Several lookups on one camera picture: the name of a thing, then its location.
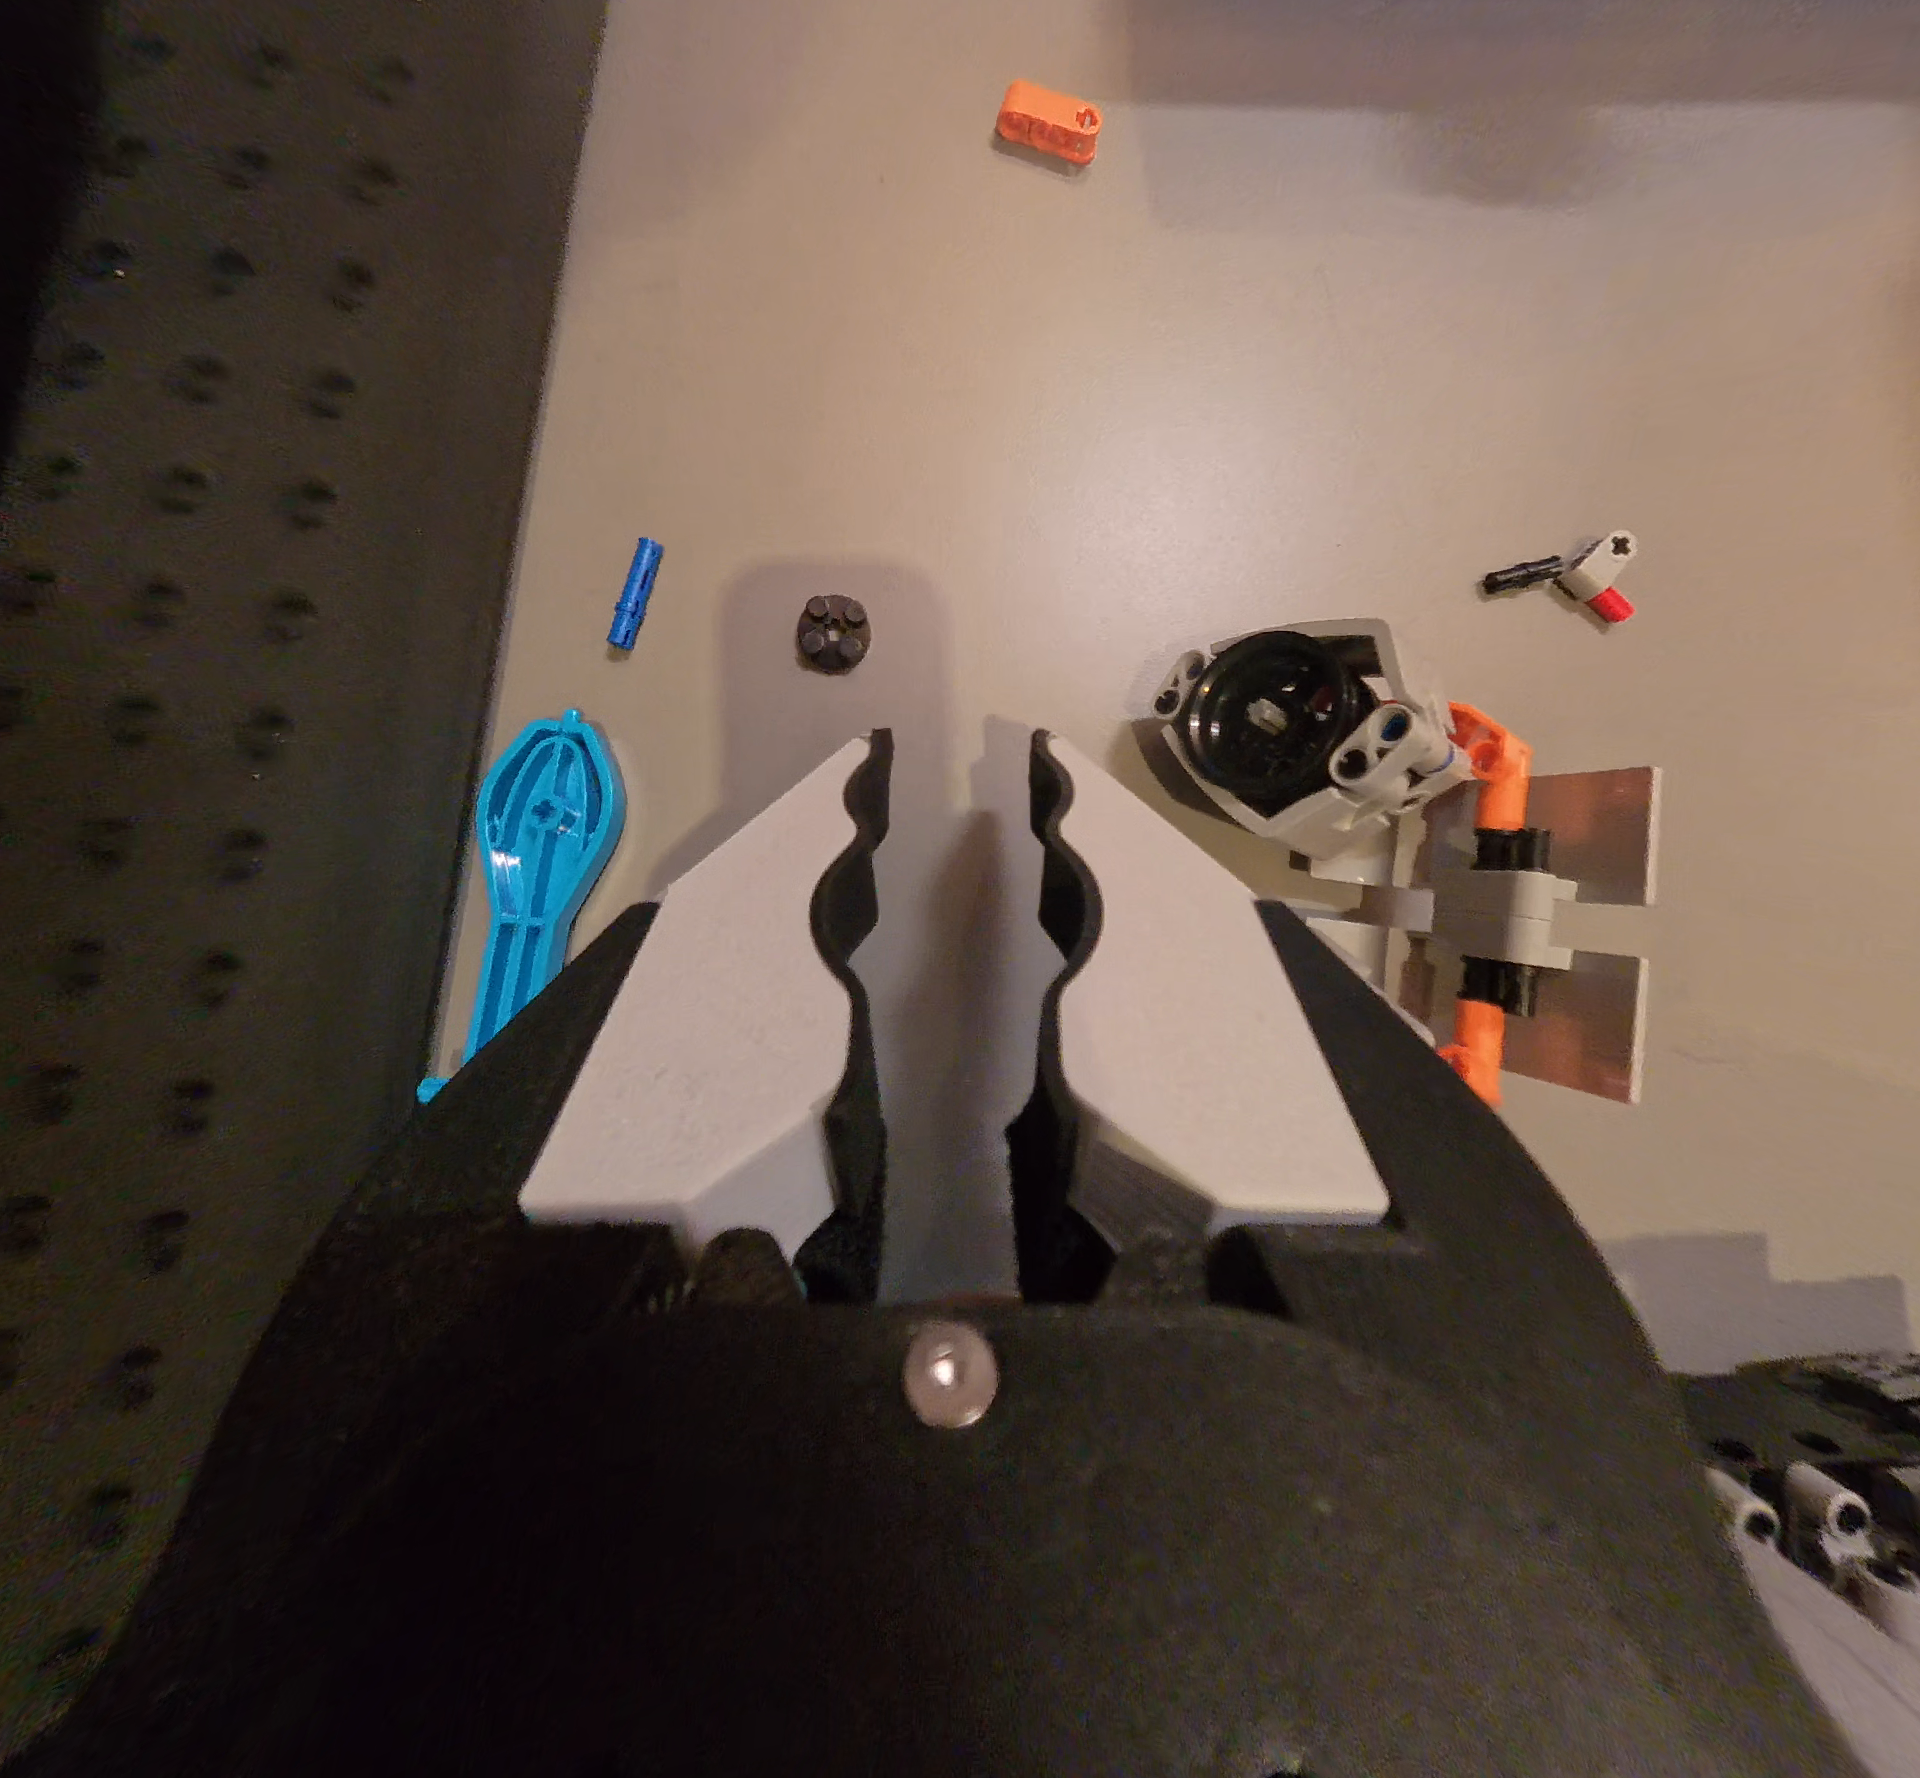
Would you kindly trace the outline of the grey red pin connector piece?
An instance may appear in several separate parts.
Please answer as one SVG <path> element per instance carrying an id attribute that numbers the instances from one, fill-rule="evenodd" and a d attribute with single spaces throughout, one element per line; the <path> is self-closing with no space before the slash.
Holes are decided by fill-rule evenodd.
<path id="1" fill-rule="evenodd" d="M 1483 599 L 1497 599 L 1552 587 L 1602 625 L 1623 625 L 1634 619 L 1635 607 L 1619 584 L 1638 558 L 1638 549 L 1634 531 L 1614 529 L 1577 543 L 1569 552 L 1489 570 L 1477 580 L 1477 592 Z"/>

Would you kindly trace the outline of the large grey orange toy vehicle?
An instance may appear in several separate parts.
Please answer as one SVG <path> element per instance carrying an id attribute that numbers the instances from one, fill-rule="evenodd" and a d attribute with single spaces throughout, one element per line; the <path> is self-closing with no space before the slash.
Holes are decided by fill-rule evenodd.
<path id="1" fill-rule="evenodd" d="M 1796 1669 L 1869 1774 L 1918 1772 L 1918 1355 L 1675 1378 L 1718 1513 Z"/>

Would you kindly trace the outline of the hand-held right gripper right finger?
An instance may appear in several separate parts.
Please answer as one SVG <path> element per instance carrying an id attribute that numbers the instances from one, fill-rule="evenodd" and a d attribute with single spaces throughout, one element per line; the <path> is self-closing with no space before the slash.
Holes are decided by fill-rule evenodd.
<path id="1" fill-rule="evenodd" d="M 1016 1245 L 1377 1227 L 1387 1188 L 1256 895 L 1047 731 L 1029 813 L 1062 969 L 1008 1131 Z"/>

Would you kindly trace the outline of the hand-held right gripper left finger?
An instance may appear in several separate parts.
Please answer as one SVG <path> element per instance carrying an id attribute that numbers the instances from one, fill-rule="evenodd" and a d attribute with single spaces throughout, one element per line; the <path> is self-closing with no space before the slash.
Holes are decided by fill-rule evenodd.
<path id="1" fill-rule="evenodd" d="M 877 924 L 892 731 L 817 763 L 669 884 L 525 1180 L 536 1222 L 757 1229 L 877 1255 L 885 1138 L 853 952 Z"/>

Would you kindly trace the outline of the small orange toy beam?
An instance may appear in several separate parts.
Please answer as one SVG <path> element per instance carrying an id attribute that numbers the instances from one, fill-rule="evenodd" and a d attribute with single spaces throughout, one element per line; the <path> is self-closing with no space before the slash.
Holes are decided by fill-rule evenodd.
<path id="1" fill-rule="evenodd" d="M 997 139 L 1046 160 L 1086 167 L 1096 157 L 1103 110 L 1086 98 L 1012 79 L 997 110 Z"/>

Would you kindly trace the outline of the light blue brick separator tool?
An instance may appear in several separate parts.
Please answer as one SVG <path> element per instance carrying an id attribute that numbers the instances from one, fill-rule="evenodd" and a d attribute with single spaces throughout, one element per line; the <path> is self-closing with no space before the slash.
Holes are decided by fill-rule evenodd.
<path id="1" fill-rule="evenodd" d="M 559 975 L 626 826 L 620 761 L 579 708 L 529 721 L 488 770 L 474 807 L 488 929 L 465 1059 Z"/>

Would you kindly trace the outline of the grey orange twin-motor toy assembly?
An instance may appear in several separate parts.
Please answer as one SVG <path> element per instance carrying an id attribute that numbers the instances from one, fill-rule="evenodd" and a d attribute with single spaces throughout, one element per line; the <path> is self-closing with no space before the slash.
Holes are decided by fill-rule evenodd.
<path id="1" fill-rule="evenodd" d="M 1657 897 L 1657 765 L 1542 773 L 1382 619 L 1180 652 L 1139 744 L 1174 797 L 1313 883 L 1303 912 L 1481 1100 L 1511 1076 L 1641 1100 L 1649 960 L 1590 934 Z"/>

